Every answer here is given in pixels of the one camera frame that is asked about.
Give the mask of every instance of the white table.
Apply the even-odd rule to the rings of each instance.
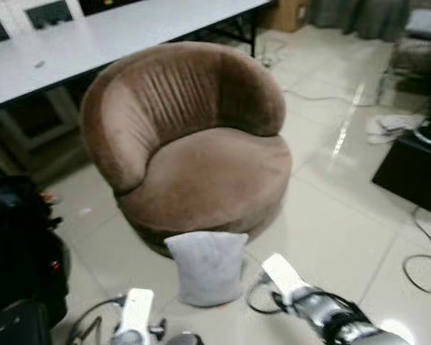
[[[0,107],[272,0],[143,0],[0,42]]]

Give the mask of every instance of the glossy tile floor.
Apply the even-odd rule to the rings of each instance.
[[[431,345],[431,295],[418,291],[402,274],[402,260],[431,253],[431,245],[412,223],[415,205],[371,183],[389,145],[370,145],[365,135],[370,116],[421,113],[425,100],[388,90],[385,106],[357,110],[339,153],[332,156],[348,100],[365,81],[361,103],[374,102],[390,49],[386,43],[313,27],[291,35],[261,34],[261,59],[272,64],[287,100],[282,135],[295,161],[282,212],[246,248],[243,287],[245,291],[255,281],[263,259],[279,252],[312,284],[360,303],[374,322],[403,325],[412,345]],[[53,331],[56,344],[63,344],[70,322],[88,306],[132,287],[153,289],[153,321],[168,319],[166,339],[194,331],[209,345],[321,344],[304,322],[255,314],[244,298],[220,308],[181,304],[175,263],[142,244],[93,166],[51,189],[64,198],[55,209],[65,217],[57,232],[73,253],[69,314]],[[431,213],[420,211],[419,221],[431,233]],[[415,272],[431,286],[431,265],[418,262]],[[258,303],[269,305],[267,298],[261,295]],[[111,307],[101,312],[106,341],[119,311]]]

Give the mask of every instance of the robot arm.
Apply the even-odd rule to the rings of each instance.
[[[354,303],[304,282],[282,255],[273,254],[262,268],[280,291],[273,294],[276,304],[306,320],[327,345],[409,345],[375,327]]]
[[[130,289],[123,307],[121,324],[110,345],[150,345],[150,334],[161,340],[166,331],[166,319],[155,327],[149,327],[153,291]]]

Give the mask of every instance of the cardboard box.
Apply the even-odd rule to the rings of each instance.
[[[260,26],[294,32],[305,25],[310,0],[278,0],[277,5],[260,16]]]

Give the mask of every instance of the round armchair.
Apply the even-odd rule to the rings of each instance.
[[[104,70],[82,107],[88,152],[155,251],[188,231],[255,235],[271,221],[291,157],[269,72],[222,45],[169,43]]]

